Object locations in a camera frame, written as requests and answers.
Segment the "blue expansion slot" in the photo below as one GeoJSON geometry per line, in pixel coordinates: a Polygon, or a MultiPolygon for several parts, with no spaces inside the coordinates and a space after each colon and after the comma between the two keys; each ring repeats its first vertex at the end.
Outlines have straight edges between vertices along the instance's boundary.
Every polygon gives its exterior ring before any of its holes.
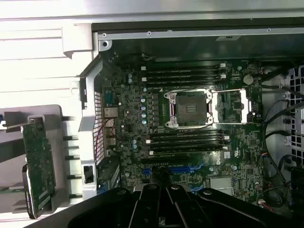
{"type": "MultiPolygon", "coordinates": [[[[181,173],[193,173],[196,170],[199,170],[203,167],[203,164],[199,164],[197,166],[172,166],[168,167],[170,173],[173,174],[181,174],[181,173]]],[[[142,169],[142,175],[150,175],[152,173],[152,170],[150,168],[144,168],[142,169]]]]}

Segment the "long black expansion slot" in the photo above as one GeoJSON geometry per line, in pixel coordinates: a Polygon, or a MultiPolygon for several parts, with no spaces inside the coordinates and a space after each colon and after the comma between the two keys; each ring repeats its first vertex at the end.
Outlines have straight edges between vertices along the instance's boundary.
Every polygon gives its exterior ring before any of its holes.
{"type": "Polygon", "coordinates": [[[189,156],[169,156],[169,157],[153,157],[141,159],[142,164],[154,164],[154,163],[185,163],[189,159],[189,156]]]}

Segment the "black RAM slot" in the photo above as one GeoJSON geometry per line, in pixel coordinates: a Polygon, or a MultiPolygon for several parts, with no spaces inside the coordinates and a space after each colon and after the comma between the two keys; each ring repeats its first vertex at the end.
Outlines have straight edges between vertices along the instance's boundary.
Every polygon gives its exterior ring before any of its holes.
{"type": "Polygon", "coordinates": [[[221,82],[219,77],[162,77],[162,78],[142,78],[142,84],[147,87],[185,87],[185,86],[211,86],[221,82]]]}
{"type": "Polygon", "coordinates": [[[155,69],[186,69],[186,68],[225,68],[227,66],[226,63],[219,63],[215,65],[165,65],[165,66],[157,66],[151,65],[147,66],[147,70],[155,70],[155,69]]]}
{"type": "Polygon", "coordinates": [[[225,68],[218,68],[218,67],[192,67],[192,68],[149,69],[143,72],[147,74],[164,74],[164,73],[219,73],[225,71],[226,71],[225,68]]]}
{"type": "Polygon", "coordinates": [[[182,145],[173,145],[173,144],[169,144],[169,145],[151,145],[150,149],[152,150],[169,150],[169,149],[218,149],[218,148],[222,148],[223,146],[226,146],[225,144],[222,143],[200,143],[200,144],[182,144],[182,145]]]}
{"type": "Polygon", "coordinates": [[[160,139],[160,138],[174,138],[174,137],[192,137],[192,136],[220,136],[227,134],[225,131],[202,131],[202,132],[191,132],[191,133],[167,133],[167,134],[151,134],[150,139],[160,139]]]}
{"type": "Polygon", "coordinates": [[[218,143],[229,140],[229,138],[201,138],[201,139],[178,139],[178,140],[146,140],[146,144],[165,144],[165,143],[218,143]]]}
{"type": "Polygon", "coordinates": [[[221,74],[196,74],[196,75],[152,75],[152,76],[145,76],[146,80],[159,80],[159,79],[223,79],[227,78],[227,74],[221,73],[221,74]]]}

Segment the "silver chipset heatsink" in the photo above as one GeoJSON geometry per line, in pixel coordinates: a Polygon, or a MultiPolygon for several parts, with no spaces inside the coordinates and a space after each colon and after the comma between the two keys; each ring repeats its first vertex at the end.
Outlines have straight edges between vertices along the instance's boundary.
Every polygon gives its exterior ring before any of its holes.
{"type": "Polygon", "coordinates": [[[230,177],[210,178],[210,187],[222,193],[233,195],[232,180],[230,177]]]}

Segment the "CPU socket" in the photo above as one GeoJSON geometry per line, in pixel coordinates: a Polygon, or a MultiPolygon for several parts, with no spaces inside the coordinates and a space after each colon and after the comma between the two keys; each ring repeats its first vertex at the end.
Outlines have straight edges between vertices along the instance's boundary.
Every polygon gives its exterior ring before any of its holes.
{"type": "Polygon", "coordinates": [[[166,92],[168,114],[164,126],[176,129],[201,129],[213,124],[212,92],[204,88],[166,92]]]}

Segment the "green motherboard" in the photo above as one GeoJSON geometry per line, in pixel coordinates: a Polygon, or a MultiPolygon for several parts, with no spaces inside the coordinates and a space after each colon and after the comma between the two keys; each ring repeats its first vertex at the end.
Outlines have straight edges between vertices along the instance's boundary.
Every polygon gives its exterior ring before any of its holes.
{"type": "Polygon", "coordinates": [[[232,180],[233,197],[251,204],[257,204],[259,194],[263,189],[261,177],[262,168],[258,159],[263,151],[262,121],[263,107],[261,94],[261,79],[258,76],[260,68],[248,60],[227,60],[202,63],[157,63],[152,58],[145,58],[138,63],[129,60],[119,63],[110,75],[106,76],[102,86],[103,109],[106,108],[104,93],[106,89],[115,93],[118,117],[114,118],[112,128],[116,129],[116,145],[107,146],[105,129],[98,134],[104,141],[107,158],[115,160],[117,165],[116,178],[119,186],[129,191],[135,191],[140,185],[152,183],[172,183],[188,188],[192,193],[210,187],[210,178],[230,177],[232,180]],[[215,65],[226,63],[225,72],[219,73],[164,73],[147,74],[147,66],[157,65],[215,65]],[[208,86],[179,86],[179,87],[147,87],[142,84],[142,78],[152,75],[196,75],[196,74],[227,74],[221,82],[208,86]],[[251,75],[254,82],[246,85],[245,75],[251,75]],[[176,89],[204,88],[213,91],[245,89],[247,98],[251,101],[251,112],[247,115],[246,124],[213,124],[201,129],[176,130],[164,126],[168,114],[167,100],[163,97],[166,92],[176,89]],[[169,149],[152,150],[151,145],[182,145],[200,143],[165,143],[146,144],[151,134],[191,133],[202,131],[225,131],[220,136],[192,136],[160,138],[158,140],[201,139],[201,138],[229,138],[218,149],[169,149]],[[153,157],[189,156],[185,163],[154,163],[142,164],[141,159],[153,157]],[[193,173],[173,174],[167,169],[172,166],[203,167],[193,173]],[[150,175],[142,175],[142,169],[150,168],[150,175]]]}

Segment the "teal rear port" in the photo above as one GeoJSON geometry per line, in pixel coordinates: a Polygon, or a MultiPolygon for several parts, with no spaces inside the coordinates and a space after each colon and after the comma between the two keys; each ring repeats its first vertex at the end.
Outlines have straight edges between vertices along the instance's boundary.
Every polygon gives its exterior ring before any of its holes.
{"type": "Polygon", "coordinates": [[[112,90],[106,89],[104,91],[104,104],[106,107],[112,107],[117,105],[115,93],[112,90]]]}

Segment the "metal socket cover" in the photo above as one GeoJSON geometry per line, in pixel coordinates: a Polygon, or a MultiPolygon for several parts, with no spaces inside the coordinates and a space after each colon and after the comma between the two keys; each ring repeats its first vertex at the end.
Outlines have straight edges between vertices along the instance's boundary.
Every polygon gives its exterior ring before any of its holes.
{"type": "Polygon", "coordinates": [[[245,89],[213,91],[210,111],[216,124],[246,124],[251,101],[245,89]]]}

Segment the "open black PC case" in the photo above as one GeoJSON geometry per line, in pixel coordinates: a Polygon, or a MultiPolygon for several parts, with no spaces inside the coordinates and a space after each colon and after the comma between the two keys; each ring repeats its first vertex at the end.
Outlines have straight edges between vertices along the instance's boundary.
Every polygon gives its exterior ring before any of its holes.
{"type": "MultiPolygon", "coordinates": [[[[140,63],[146,57],[157,63],[248,60],[260,68],[263,107],[263,151],[258,159],[263,189],[252,205],[262,209],[267,228],[304,228],[304,158],[293,155],[291,147],[291,111],[304,106],[304,95],[285,82],[290,69],[304,65],[304,27],[93,29],[97,55],[80,81],[79,147],[85,199],[97,200],[99,205],[112,201],[114,190],[126,189],[118,185],[115,160],[107,158],[98,135],[105,124],[101,86],[119,63],[140,63]]],[[[166,191],[172,183],[152,184],[161,187],[157,228],[185,228],[166,191]]]]}

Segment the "green RAM stick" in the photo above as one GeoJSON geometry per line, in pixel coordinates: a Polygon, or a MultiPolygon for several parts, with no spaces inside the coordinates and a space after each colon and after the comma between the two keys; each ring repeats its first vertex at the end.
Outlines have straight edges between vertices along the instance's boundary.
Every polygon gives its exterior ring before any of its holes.
{"type": "Polygon", "coordinates": [[[19,193],[19,192],[24,192],[24,188],[0,186],[0,194],[19,193]]]}

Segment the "gray parts rack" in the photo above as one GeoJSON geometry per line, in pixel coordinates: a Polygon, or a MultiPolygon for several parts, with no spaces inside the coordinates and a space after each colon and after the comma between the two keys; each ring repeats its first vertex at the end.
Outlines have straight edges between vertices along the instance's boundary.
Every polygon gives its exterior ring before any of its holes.
{"type": "Polygon", "coordinates": [[[56,180],[52,209],[55,210],[69,201],[62,112],[57,104],[0,108],[0,187],[8,190],[23,187],[22,167],[26,163],[26,155],[22,133],[17,125],[26,123],[31,117],[43,120],[51,146],[56,180]],[[10,127],[17,127],[3,130],[1,121],[6,121],[10,127]]]}

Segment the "perforated metal disk cage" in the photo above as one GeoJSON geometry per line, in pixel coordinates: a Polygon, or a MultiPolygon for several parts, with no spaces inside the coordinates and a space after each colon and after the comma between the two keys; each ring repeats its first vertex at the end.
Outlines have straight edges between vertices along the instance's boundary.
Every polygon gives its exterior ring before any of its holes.
{"type": "MultiPolygon", "coordinates": [[[[289,70],[286,85],[293,91],[304,95],[304,65],[289,70]]],[[[292,154],[304,158],[304,106],[291,111],[292,154]]]]}

